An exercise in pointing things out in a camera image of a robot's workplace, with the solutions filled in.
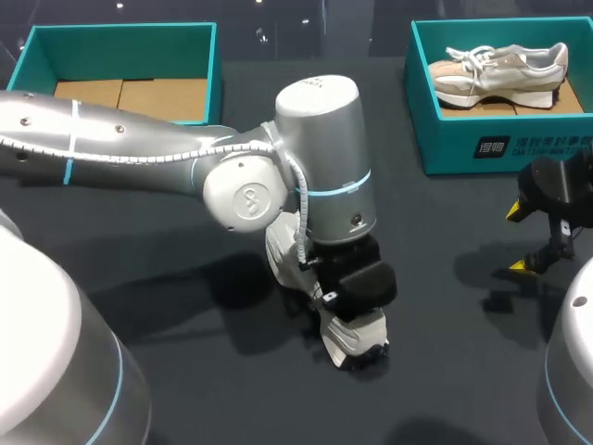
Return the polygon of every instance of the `yellow part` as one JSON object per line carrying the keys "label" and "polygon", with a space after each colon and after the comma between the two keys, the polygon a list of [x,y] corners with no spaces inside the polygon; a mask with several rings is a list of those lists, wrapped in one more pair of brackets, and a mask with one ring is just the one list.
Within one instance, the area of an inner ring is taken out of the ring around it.
{"label": "yellow part", "polygon": [[537,273],[530,271],[525,267],[525,260],[519,260],[515,262],[509,269],[518,273],[529,273],[531,275],[537,275]]}
{"label": "yellow part", "polygon": [[519,204],[519,200],[517,199],[517,202],[515,202],[512,205],[511,210],[509,211],[509,213],[507,214],[507,220],[514,215],[516,212],[518,212],[521,209],[521,204]]}

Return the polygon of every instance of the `teal box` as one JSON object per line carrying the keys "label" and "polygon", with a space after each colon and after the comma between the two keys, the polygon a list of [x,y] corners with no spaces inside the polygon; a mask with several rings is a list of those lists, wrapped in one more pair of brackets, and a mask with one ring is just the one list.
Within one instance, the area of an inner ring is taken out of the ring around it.
{"label": "teal box", "polygon": [[[558,42],[568,45],[568,79],[584,113],[468,118],[441,114],[428,65],[448,58],[446,47],[545,48]],[[593,21],[589,17],[414,21],[404,85],[427,174],[517,172],[538,156],[569,158],[591,146],[593,139]],[[476,158],[484,143],[504,144],[502,154]]]}
{"label": "teal box", "polygon": [[53,95],[58,81],[208,79],[205,119],[221,120],[216,23],[34,26],[7,90]]}

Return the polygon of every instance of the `black table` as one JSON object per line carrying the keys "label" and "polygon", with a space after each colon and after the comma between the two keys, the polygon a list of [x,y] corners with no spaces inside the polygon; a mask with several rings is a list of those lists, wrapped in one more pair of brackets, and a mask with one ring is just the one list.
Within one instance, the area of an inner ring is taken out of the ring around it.
{"label": "black table", "polygon": [[546,242],[547,219],[505,221],[509,175],[423,174],[400,58],[223,71],[223,123],[239,131],[271,118],[292,81],[339,73],[359,85],[374,233],[399,286],[386,308],[390,360],[335,370],[311,318],[272,281],[263,234],[226,233],[191,198],[2,180],[3,210],[88,292],[144,369],[151,445],[543,443],[536,382],[563,294],[593,255],[590,234],[545,278],[501,272]]}

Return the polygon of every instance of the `cable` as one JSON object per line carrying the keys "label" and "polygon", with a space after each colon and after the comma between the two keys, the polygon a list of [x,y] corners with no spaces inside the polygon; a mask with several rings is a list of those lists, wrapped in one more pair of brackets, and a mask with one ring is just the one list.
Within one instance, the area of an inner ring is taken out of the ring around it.
{"label": "cable", "polygon": [[[238,152],[263,152],[268,155],[274,153],[276,148],[265,142],[251,141],[247,144],[229,144],[227,146],[206,146],[199,150],[185,151],[183,153],[176,153],[165,156],[116,156],[116,155],[98,155],[95,153],[77,153],[74,151],[58,150],[47,146],[34,146],[22,144],[19,141],[9,139],[7,137],[0,139],[0,146],[7,148],[32,153],[35,155],[44,155],[60,159],[73,159],[83,162],[98,162],[103,164],[125,164],[125,165],[160,165],[169,164],[172,162],[183,162],[191,159],[204,158],[206,156],[215,156],[222,154],[238,153]],[[298,262],[307,262],[307,223],[309,218],[309,192],[307,188],[307,179],[305,173],[298,165],[297,161],[290,155],[286,154],[286,160],[295,174],[298,181],[298,188],[300,194],[300,212],[299,212],[299,226],[296,232],[296,256]]]}

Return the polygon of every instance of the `shoe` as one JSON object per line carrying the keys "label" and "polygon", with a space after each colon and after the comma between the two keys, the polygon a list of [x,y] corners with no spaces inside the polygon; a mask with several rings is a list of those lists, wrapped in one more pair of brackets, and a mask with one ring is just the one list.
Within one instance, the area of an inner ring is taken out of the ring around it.
{"label": "shoe", "polygon": [[428,68],[436,97],[444,106],[469,109],[487,97],[530,108],[554,106],[568,70],[568,47],[529,49],[517,44],[462,52],[447,48],[452,60]]}
{"label": "shoe", "polygon": [[315,273],[298,267],[298,224],[297,214],[283,212],[266,229],[266,254],[276,280],[281,286],[304,292],[317,307],[323,344],[336,367],[353,370],[377,361],[387,354],[389,346],[385,314],[376,309],[345,322],[315,304],[323,292]]}

